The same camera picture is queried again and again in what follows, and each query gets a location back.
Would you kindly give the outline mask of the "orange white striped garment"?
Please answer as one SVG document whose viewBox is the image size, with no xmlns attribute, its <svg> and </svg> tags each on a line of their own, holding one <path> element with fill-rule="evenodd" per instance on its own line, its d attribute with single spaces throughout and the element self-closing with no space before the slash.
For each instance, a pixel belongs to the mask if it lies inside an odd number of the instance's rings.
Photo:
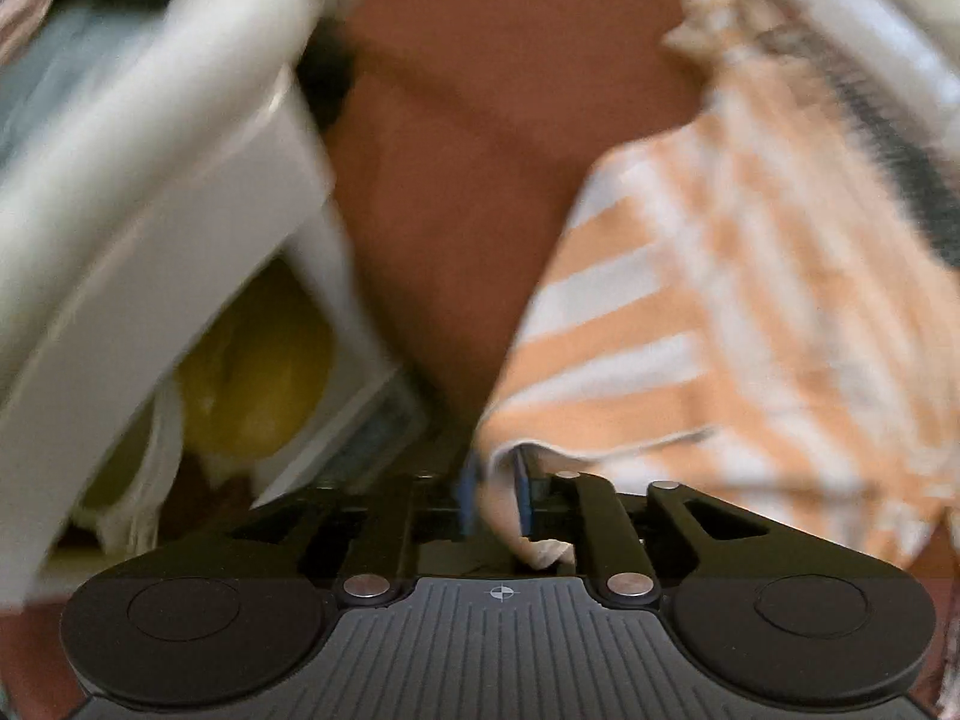
<svg viewBox="0 0 960 720">
<path fill-rule="evenodd" d="M 516 472 L 677 481 L 908 566 L 958 517 L 958 280 L 771 0 L 682 0 L 692 122 L 597 161 L 478 423 L 478 507 L 535 567 Z"/>
</svg>

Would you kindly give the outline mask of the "yellow cloth in box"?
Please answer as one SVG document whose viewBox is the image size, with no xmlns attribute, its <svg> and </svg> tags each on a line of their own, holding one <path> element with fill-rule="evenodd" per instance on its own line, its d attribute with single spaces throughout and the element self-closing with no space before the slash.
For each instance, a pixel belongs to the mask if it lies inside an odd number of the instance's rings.
<svg viewBox="0 0 960 720">
<path fill-rule="evenodd" d="M 336 349 L 291 268 L 269 263 L 179 364 L 185 448 L 235 466 L 275 455 L 316 411 Z"/>
</svg>

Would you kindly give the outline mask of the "white plastic storage box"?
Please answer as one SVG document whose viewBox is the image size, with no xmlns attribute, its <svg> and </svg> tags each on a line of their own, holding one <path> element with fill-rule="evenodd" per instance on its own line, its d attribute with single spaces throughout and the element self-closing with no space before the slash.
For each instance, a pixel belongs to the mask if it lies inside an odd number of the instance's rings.
<svg viewBox="0 0 960 720">
<path fill-rule="evenodd" d="M 423 424 L 359 304 L 334 174 L 295 65 L 329 0 L 60 5 L 2 73 L 2 603 L 64 596 L 148 546 L 57 551 L 125 439 L 166 493 L 172 372 L 269 263 L 334 330 L 329 387 L 252 475 L 268 502 L 366 483 Z"/>
</svg>

